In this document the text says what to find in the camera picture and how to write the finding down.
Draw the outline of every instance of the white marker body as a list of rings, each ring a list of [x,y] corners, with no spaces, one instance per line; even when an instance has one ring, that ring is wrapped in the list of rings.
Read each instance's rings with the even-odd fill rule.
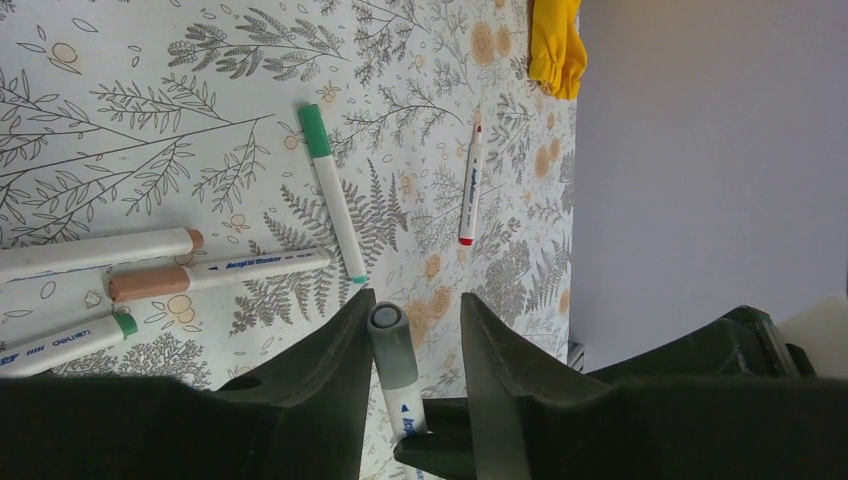
[[[124,340],[114,317],[98,318],[0,352],[0,377],[28,377]]]
[[[402,388],[383,390],[383,398],[386,399],[386,411],[389,412],[389,423],[396,440],[409,435],[427,434],[424,403],[418,382]],[[409,465],[404,465],[404,470],[408,480],[424,480],[424,472],[421,470]]]
[[[0,282],[183,255],[194,242],[185,228],[91,238],[0,251]]]
[[[471,245],[474,227],[477,224],[477,204],[480,201],[480,180],[483,173],[483,158],[486,149],[480,142],[479,133],[468,149],[468,166],[465,171],[465,195],[462,197],[462,216],[459,224],[459,243]]]
[[[188,275],[189,290],[256,280],[323,268],[330,264],[330,254],[323,248],[309,248],[297,252],[269,253],[220,262],[182,267]]]
[[[339,180],[336,162],[332,155],[313,158],[312,162],[315,165],[315,173],[318,174],[318,182],[321,184],[327,210],[330,212],[330,220],[333,222],[333,230],[336,232],[336,239],[342,251],[347,275],[355,283],[365,283],[368,271],[362,260],[359,241],[342,192],[342,182]]]

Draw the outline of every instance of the green marker cap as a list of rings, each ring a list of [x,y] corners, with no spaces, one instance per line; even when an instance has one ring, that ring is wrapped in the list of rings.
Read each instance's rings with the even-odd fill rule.
[[[312,158],[329,157],[333,154],[330,148],[330,139],[327,138],[327,130],[324,129],[324,120],[321,119],[321,109],[314,103],[297,110],[297,119],[303,128],[303,136],[306,138],[306,147]]]
[[[124,338],[138,332],[138,324],[135,323],[135,319],[129,313],[113,313],[112,316],[115,317],[118,326],[123,330]]]

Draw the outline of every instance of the gray marker cap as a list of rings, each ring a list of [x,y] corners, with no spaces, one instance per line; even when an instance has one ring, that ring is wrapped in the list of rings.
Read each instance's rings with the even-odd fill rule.
[[[393,303],[380,302],[371,310],[366,328],[383,390],[415,383],[418,364],[406,313]]]

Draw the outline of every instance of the botanical print paper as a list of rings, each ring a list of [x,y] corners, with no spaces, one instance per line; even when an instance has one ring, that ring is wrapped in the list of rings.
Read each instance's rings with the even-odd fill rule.
[[[114,271],[314,245],[316,271],[113,307],[112,268],[0,286],[0,348],[108,314],[126,342],[55,371],[217,388],[354,293],[295,109],[317,103],[378,299],[406,309],[425,396],[464,395],[459,297],[565,359],[575,105],[526,80],[519,0],[0,0],[0,244],[168,227],[201,251]],[[472,127],[488,150],[457,241]],[[362,478],[396,478],[372,379]]]

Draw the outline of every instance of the marker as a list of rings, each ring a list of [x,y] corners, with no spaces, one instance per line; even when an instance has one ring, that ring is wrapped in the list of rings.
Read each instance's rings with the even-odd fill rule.
[[[221,260],[193,267],[127,272],[109,279],[109,295],[116,302],[128,302],[323,268],[330,264],[330,260],[329,252],[323,248],[310,248],[297,252]]]
[[[333,150],[324,130],[324,121],[321,120],[321,109],[315,104],[301,107],[297,111],[297,118],[303,127],[306,146],[315,165],[315,173],[318,174],[318,183],[321,184],[324,202],[330,212],[330,221],[342,251],[347,275],[353,283],[363,284],[368,281],[368,271],[365,270],[365,262],[359,250],[359,241],[342,192],[342,182],[336,171],[336,162],[333,160]]]
[[[91,270],[119,263],[183,255],[203,246],[197,230],[171,228],[155,232],[91,238],[0,251],[0,282]]]
[[[124,341],[138,331],[132,315],[115,313],[0,352],[0,377],[28,377]]]
[[[380,302],[371,310],[366,330],[395,439],[426,434],[409,318],[393,303]],[[409,465],[404,465],[404,469],[407,479],[424,479],[421,470]]]
[[[468,149],[468,167],[465,170],[465,196],[462,198],[462,216],[459,224],[459,243],[471,245],[474,241],[474,226],[477,224],[477,203],[480,200],[480,174],[483,168],[483,126],[477,125],[474,143]]]

